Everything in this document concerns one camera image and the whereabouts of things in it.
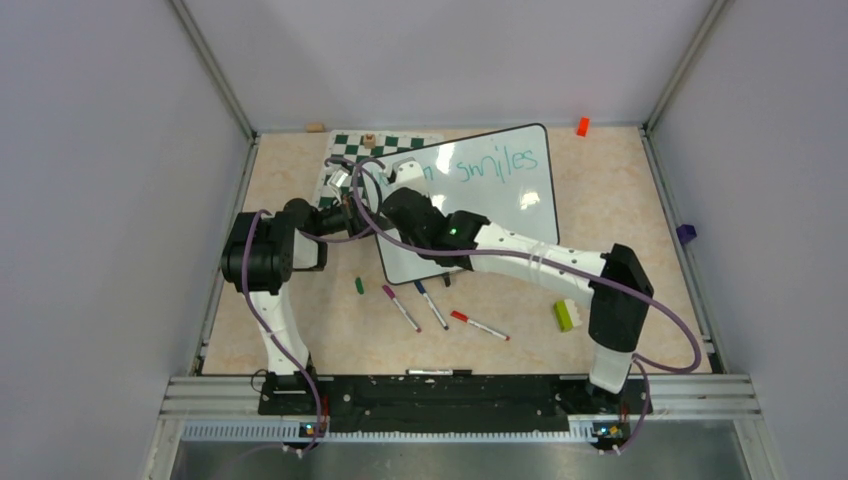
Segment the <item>white whiteboard black frame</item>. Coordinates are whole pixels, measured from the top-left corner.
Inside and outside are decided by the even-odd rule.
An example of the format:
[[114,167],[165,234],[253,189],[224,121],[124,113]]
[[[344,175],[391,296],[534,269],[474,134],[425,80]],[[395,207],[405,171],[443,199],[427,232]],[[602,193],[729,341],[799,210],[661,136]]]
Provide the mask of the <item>white whiteboard black frame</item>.
[[363,166],[379,182],[364,180],[367,196],[380,192],[385,207],[395,189],[385,172],[408,159],[421,166],[442,214],[466,210],[536,240],[560,241],[545,126],[528,124],[382,156],[382,166]]

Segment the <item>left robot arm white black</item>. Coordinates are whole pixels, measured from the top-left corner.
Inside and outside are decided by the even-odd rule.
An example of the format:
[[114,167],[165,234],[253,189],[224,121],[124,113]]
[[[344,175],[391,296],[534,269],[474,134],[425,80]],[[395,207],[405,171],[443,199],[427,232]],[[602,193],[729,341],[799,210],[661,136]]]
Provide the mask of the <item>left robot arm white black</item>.
[[350,193],[324,207],[296,198],[275,213],[237,214],[221,255],[224,281],[245,298],[258,322],[271,388],[283,387],[283,401],[297,413],[317,407],[321,388],[297,330],[289,283],[296,273],[322,271],[332,236],[340,233],[346,235],[341,242],[371,234]]

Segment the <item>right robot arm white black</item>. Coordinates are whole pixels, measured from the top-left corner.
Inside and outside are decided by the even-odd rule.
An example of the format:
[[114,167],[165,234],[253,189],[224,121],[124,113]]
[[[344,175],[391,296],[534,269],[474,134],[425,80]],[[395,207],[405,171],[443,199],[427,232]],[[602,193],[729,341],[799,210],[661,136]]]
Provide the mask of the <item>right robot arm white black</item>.
[[586,308],[595,344],[587,400],[600,412],[612,412],[626,400],[625,380],[654,296],[631,248],[614,244],[607,252],[592,252],[545,243],[472,212],[444,215],[410,188],[391,193],[382,214],[423,259],[520,279]]

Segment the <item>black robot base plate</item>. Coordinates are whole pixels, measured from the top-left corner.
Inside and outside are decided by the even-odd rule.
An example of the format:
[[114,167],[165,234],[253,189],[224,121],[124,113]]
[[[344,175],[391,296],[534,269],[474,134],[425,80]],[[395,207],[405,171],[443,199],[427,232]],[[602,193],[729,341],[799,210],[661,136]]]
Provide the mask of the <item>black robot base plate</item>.
[[326,434],[513,434],[566,432],[581,415],[614,423],[653,410],[646,383],[610,393],[585,375],[335,375],[306,380],[268,373],[263,416],[301,415]]

